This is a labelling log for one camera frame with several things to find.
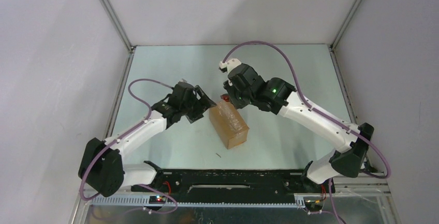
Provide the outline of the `brown cardboard express box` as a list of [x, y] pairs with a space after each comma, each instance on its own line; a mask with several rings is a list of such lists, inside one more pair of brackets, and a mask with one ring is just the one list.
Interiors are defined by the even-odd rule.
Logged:
[[224, 100], [209, 109], [209, 120], [228, 150], [247, 141], [249, 127], [235, 107]]

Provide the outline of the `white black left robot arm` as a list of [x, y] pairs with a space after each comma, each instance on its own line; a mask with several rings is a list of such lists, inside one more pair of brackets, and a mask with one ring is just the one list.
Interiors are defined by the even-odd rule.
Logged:
[[127, 157], [182, 117], [193, 123], [216, 106], [198, 85], [178, 82], [171, 89], [164, 99], [148, 105], [147, 114], [127, 130], [104, 140], [89, 140], [78, 171], [81, 199], [89, 201], [99, 195], [109, 197], [120, 188], [139, 184], [151, 191], [162, 188], [164, 178], [155, 165], [151, 162], [128, 165]]

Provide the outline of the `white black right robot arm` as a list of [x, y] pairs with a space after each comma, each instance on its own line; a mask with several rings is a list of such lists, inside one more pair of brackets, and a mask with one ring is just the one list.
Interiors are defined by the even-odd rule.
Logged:
[[356, 134], [369, 139], [366, 132], [373, 132], [371, 125], [347, 124], [343, 128], [335, 123], [338, 118], [334, 115], [314, 107], [307, 98], [301, 99], [290, 83], [280, 78], [265, 81], [253, 67], [238, 59], [221, 62], [219, 69], [227, 74], [223, 87], [235, 108], [253, 105], [261, 111], [296, 121], [333, 146], [332, 152], [306, 166], [301, 178], [304, 190], [314, 192], [326, 180], [338, 175], [350, 178], [359, 175], [369, 146]]

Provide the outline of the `red black utility knife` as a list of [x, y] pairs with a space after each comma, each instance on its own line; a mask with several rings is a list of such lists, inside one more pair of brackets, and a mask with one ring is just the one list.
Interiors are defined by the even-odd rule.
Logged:
[[221, 99], [224, 100], [225, 102], [230, 102], [230, 97], [228, 94], [222, 94]]

